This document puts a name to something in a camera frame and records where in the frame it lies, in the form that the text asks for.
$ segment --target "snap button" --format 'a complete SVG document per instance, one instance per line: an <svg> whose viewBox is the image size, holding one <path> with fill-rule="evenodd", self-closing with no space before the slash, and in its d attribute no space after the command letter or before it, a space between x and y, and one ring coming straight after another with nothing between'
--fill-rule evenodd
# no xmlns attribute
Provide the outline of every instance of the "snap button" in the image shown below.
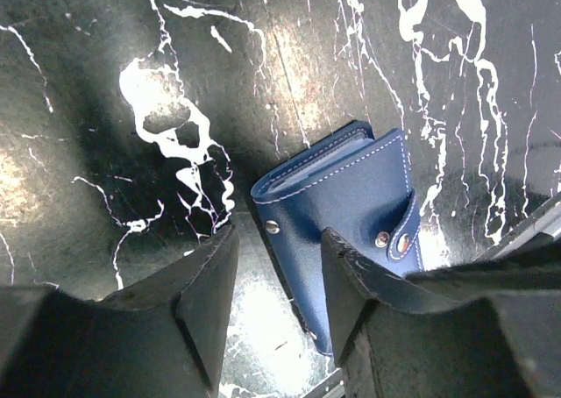
<svg viewBox="0 0 561 398"><path fill-rule="evenodd" d="M265 222L265 230L269 234L277 234L281 231L279 224L273 220L267 220Z"/></svg>
<svg viewBox="0 0 561 398"><path fill-rule="evenodd" d="M402 234L399 240L397 241L397 252L404 253L405 251L407 251L408 247L409 247L409 235Z"/></svg>
<svg viewBox="0 0 561 398"><path fill-rule="evenodd" d="M380 233L378 233L375 243L378 247L386 247L389 243L389 233L386 231L381 231Z"/></svg>

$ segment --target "blue wallet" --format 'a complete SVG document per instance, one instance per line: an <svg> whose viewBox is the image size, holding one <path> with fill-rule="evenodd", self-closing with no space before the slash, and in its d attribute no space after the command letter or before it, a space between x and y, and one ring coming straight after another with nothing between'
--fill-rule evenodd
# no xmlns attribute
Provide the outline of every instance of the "blue wallet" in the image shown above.
<svg viewBox="0 0 561 398"><path fill-rule="evenodd" d="M354 122L262 177L252 198L317 350L331 355L321 237L331 227L403 276L423 270L420 217L401 130Z"/></svg>

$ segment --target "metal rivet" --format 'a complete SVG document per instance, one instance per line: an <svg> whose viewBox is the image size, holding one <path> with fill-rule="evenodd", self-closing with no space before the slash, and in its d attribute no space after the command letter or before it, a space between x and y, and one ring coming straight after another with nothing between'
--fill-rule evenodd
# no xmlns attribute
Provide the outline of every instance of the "metal rivet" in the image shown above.
<svg viewBox="0 0 561 398"><path fill-rule="evenodd" d="M387 231L381 231L376 236L376 245L378 247L386 247L389 242L389 233Z"/></svg>
<svg viewBox="0 0 561 398"><path fill-rule="evenodd" d="M408 247L409 247L409 235L402 234L400 239L397 241L397 252L404 253L405 251L407 251Z"/></svg>
<svg viewBox="0 0 561 398"><path fill-rule="evenodd" d="M281 228L276 221L267 220L265 222L265 230L269 234L277 234L279 231L281 231Z"/></svg>

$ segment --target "black plastic part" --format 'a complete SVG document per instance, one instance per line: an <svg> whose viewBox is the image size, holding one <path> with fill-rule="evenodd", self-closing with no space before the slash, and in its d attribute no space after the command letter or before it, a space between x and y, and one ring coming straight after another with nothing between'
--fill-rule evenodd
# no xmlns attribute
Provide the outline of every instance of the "black plastic part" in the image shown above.
<svg viewBox="0 0 561 398"><path fill-rule="evenodd" d="M101 302L0 288L0 396L216 397L237 263L229 225Z"/></svg>
<svg viewBox="0 0 561 398"><path fill-rule="evenodd" d="M527 253L534 266L526 254L404 280L327 229L323 277L346 396L561 396L559 244Z"/></svg>

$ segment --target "marble surface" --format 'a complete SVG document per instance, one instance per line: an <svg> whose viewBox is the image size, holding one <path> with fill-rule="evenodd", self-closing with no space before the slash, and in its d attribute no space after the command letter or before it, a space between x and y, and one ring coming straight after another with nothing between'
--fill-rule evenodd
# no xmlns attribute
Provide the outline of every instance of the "marble surface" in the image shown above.
<svg viewBox="0 0 561 398"><path fill-rule="evenodd" d="M0 0L0 281L100 299L232 219L222 393L302 396L333 367L249 187L353 119L401 127L425 266L481 255L561 191L560 2Z"/></svg>

